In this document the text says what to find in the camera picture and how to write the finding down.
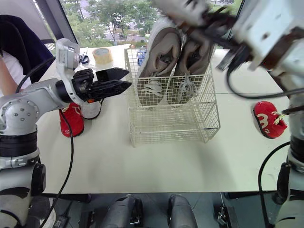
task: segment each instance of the wire basket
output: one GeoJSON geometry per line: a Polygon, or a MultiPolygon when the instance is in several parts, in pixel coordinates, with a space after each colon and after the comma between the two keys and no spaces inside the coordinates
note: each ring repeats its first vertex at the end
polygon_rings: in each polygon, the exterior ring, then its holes
{"type": "Polygon", "coordinates": [[[211,67],[204,75],[188,76],[196,92],[188,95],[181,92],[186,77],[173,76],[174,69],[167,77],[137,78],[139,51],[125,50],[126,68],[130,71],[126,80],[132,83],[127,99],[133,145],[183,140],[206,143],[212,139],[220,122],[211,67]],[[156,84],[158,94],[147,93],[147,83],[156,84]]]}

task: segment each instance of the person's arm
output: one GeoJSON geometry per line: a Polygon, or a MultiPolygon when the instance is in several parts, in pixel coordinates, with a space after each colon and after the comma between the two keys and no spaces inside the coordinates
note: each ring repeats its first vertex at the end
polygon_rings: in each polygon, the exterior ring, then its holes
{"type": "Polygon", "coordinates": [[[17,84],[10,75],[2,57],[0,57],[0,89],[3,95],[11,95],[16,92],[17,84]]]}

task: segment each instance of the tape roll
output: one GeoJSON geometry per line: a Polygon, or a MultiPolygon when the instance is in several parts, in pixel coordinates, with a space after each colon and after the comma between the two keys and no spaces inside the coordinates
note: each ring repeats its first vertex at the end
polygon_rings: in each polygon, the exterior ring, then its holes
{"type": "Polygon", "coordinates": [[[112,54],[108,48],[98,48],[93,51],[93,56],[96,64],[108,64],[113,61],[112,54]]]}

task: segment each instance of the white table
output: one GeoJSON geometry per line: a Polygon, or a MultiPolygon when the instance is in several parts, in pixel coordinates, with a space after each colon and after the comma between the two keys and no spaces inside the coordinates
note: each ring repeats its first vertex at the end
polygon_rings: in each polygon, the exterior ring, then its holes
{"type": "MultiPolygon", "coordinates": [[[[113,66],[124,67],[124,48],[110,47],[113,66]]],[[[91,64],[94,60],[89,50],[91,64]]],[[[226,51],[216,50],[212,64],[219,63],[226,51]]],[[[56,77],[55,65],[42,79],[56,77]]],[[[264,158],[278,145],[287,142],[289,131],[274,140],[265,138],[252,116],[257,101],[231,94],[225,75],[213,69],[221,129],[207,144],[171,142],[134,148],[129,138],[126,95],[105,99],[98,118],[85,120],[85,130],[74,139],[75,157],[64,193],[202,192],[255,191],[257,174],[264,158]]],[[[242,66],[233,84],[245,93],[280,92],[262,69],[247,71],[242,66]]],[[[271,100],[279,111],[288,99],[271,100]]],[[[47,168],[47,193],[57,193],[66,176],[70,160],[70,139],[60,132],[58,111],[45,114],[38,122],[38,146],[47,168]]],[[[263,175],[265,190],[275,190],[280,165],[287,148],[269,161],[263,175]]]]}

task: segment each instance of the red shoe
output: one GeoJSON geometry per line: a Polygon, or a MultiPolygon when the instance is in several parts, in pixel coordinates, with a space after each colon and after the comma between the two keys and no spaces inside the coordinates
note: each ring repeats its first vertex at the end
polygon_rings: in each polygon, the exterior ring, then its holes
{"type": "MultiPolygon", "coordinates": [[[[80,107],[75,103],[70,103],[69,107],[66,111],[63,112],[63,115],[67,119],[68,123],[70,124],[73,132],[73,137],[80,135],[84,131],[84,120],[81,116],[80,107]]],[[[59,113],[60,116],[60,127],[61,133],[66,137],[71,137],[70,130],[59,113]]]]}
{"type": "Polygon", "coordinates": [[[253,109],[253,113],[262,134],[268,139],[279,137],[287,128],[282,119],[284,115],[279,114],[271,102],[258,102],[253,109]]]}

